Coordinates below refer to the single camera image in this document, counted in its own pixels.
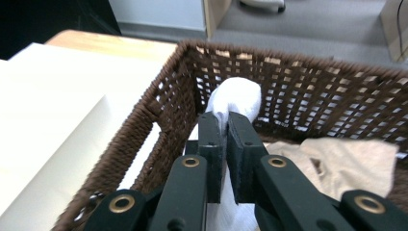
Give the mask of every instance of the beige towel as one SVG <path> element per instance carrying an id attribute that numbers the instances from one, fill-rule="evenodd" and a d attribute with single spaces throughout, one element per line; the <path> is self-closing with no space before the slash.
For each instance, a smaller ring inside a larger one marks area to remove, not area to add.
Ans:
<path id="1" fill-rule="evenodd" d="M 340 200 L 351 190 L 386 196 L 394 179 L 396 145 L 383 141 L 308 139 L 301 145 L 276 142 L 269 154 L 291 159 L 324 194 Z"/>

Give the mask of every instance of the wooden table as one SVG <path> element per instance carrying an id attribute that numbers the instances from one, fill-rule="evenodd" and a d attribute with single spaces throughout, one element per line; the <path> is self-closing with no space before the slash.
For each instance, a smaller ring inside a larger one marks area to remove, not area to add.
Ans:
<path id="1" fill-rule="evenodd" d="M 60 32 L 48 40 L 46 44 L 163 63 L 176 48 L 174 43 L 72 30 Z"/>

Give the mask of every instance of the dark background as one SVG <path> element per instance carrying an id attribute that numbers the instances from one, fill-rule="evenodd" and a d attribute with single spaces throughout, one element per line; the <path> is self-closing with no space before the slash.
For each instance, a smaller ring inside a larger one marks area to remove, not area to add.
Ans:
<path id="1" fill-rule="evenodd" d="M 108 0 L 0 0 L 0 59 L 66 29 L 120 35 Z"/>

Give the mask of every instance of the brown wicker basket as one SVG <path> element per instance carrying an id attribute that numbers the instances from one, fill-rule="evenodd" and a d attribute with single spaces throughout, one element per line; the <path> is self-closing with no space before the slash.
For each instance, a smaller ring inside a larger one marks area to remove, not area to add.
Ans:
<path id="1" fill-rule="evenodd" d="M 160 136 L 131 189 L 164 183 L 175 158 L 226 78 L 262 86 L 253 125 L 264 141 L 307 138 L 381 139 L 408 153 L 408 72 L 188 40 L 178 45 L 61 214 L 54 230 L 81 229 L 96 194 L 114 192 L 157 122 Z M 408 160 L 399 160 L 389 198 L 408 212 Z"/>

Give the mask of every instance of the brass screw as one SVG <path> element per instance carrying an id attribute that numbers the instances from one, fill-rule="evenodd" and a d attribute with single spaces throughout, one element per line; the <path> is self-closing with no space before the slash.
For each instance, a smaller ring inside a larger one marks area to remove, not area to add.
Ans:
<path id="1" fill-rule="evenodd" d="M 195 157 L 189 157 L 184 159 L 182 163 L 185 167 L 197 167 L 200 164 L 200 160 Z"/>
<path id="2" fill-rule="evenodd" d="M 384 205 L 372 197 L 369 197 L 366 195 L 357 195 L 356 197 L 354 197 L 354 202 L 358 205 L 358 207 L 372 214 L 384 214 L 385 213 Z"/>
<path id="3" fill-rule="evenodd" d="M 119 202 L 120 200 L 126 200 L 127 204 L 124 205 L 124 206 L 118 206 L 117 202 Z M 111 203 L 109 203 L 109 209 L 113 213 L 121 214 L 121 213 L 124 213 L 124 212 L 130 210 L 135 205 L 135 203 L 136 203 L 135 198 L 132 195 L 130 195 L 130 194 L 121 194 L 121 195 L 118 195 L 117 197 L 115 197 L 111 201 Z"/>
<path id="4" fill-rule="evenodd" d="M 268 163 L 273 167 L 285 167 L 286 166 L 286 161 L 278 157 L 270 158 L 268 160 Z"/>

